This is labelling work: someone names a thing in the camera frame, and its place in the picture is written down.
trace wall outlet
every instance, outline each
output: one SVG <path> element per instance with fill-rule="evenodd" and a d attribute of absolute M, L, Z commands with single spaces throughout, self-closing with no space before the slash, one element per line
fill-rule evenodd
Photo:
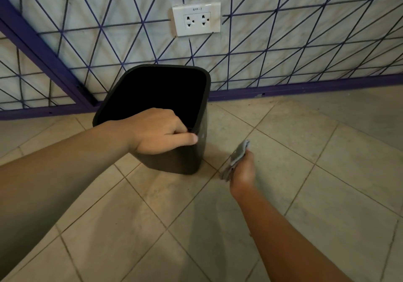
<path fill-rule="evenodd" d="M 172 12 L 178 36 L 209 34 L 220 31 L 220 2 L 173 6 Z"/>

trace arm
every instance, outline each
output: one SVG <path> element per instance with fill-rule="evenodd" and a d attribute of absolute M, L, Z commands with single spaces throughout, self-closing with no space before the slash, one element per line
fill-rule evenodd
<path fill-rule="evenodd" d="M 230 191 L 239 204 L 266 271 L 275 281 L 351 281 L 254 187 L 253 153 L 235 168 Z"/>
<path fill-rule="evenodd" d="M 1 166 L 0 280 L 119 158 L 131 150 L 154 154 L 196 142 L 172 110 L 152 108 Z"/>

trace folded rag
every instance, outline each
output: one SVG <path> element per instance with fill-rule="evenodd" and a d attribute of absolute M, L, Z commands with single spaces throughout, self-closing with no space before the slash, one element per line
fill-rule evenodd
<path fill-rule="evenodd" d="M 225 179 L 225 181 L 229 181 L 231 179 L 232 171 L 245 155 L 246 148 L 249 146 L 249 143 L 249 140 L 244 140 L 241 144 L 238 145 L 235 152 L 233 152 L 233 154 L 231 155 L 231 162 L 229 163 L 229 166 L 227 166 L 224 172 L 220 174 L 221 179 Z"/>

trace hand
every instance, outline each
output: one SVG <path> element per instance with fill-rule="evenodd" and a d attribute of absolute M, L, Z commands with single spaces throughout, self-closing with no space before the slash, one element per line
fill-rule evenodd
<path fill-rule="evenodd" d="M 244 157 L 234 170 L 229 186 L 230 192 L 235 199 L 240 198 L 245 190 L 254 186 L 255 175 L 254 155 L 247 149 Z"/>
<path fill-rule="evenodd" d="M 158 154 L 198 141 L 197 135 L 188 133 L 186 126 L 170 109 L 150 108 L 116 122 L 128 138 L 130 151 Z"/>

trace trash bin rim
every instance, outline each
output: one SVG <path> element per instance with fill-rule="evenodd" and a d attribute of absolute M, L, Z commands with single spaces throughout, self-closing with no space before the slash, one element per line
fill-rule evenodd
<path fill-rule="evenodd" d="M 100 107 L 98 108 L 97 112 L 95 113 L 95 116 L 92 120 L 92 126 L 95 127 L 98 124 L 98 117 L 101 114 L 101 112 L 103 111 L 106 103 L 108 102 L 109 98 L 113 95 L 113 93 L 115 92 L 115 90 L 119 87 L 119 85 L 122 83 L 123 79 L 125 76 L 127 76 L 131 71 L 134 71 L 137 68 L 140 67 L 171 67 L 171 68 L 189 68 L 189 69 L 195 69 L 195 70 L 199 70 L 202 71 L 205 76 L 206 76 L 206 84 L 205 84 L 205 89 L 204 89 L 204 93 L 203 93 L 203 98 L 201 100 L 201 104 L 200 104 L 200 109 L 198 112 L 198 117 L 196 119 L 195 125 L 192 128 L 192 130 L 190 131 L 191 133 L 194 133 L 194 129 L 195 128 L 199 128 L 200 123 L 202 122 L 202 117 L 203 114 L 200 113 L 201 109 L 206 109 L 207 106 L 207 100 L 208 100 L 208 96 L 209 96 L 209 92 L 210 92 L 210 86 L 211 86 L 211 77 L 208 71 L 206 71 L 205 69 L 198 67 L 198 66 L 182 66 L 182 65 L 151 65 L 151 64 L 142 64 L 142 65 L 138 65 L 135 66 L 133 68 L 130 68 L 129 70 L 127 70 L 122 77 L 118 80 L 118 82 L 115 84 L 115 86 L 113 86 L 113 88 L 111 90 L 109 90 L 109 92 L 107 93 L 105 99 L 102 101 Z"/>

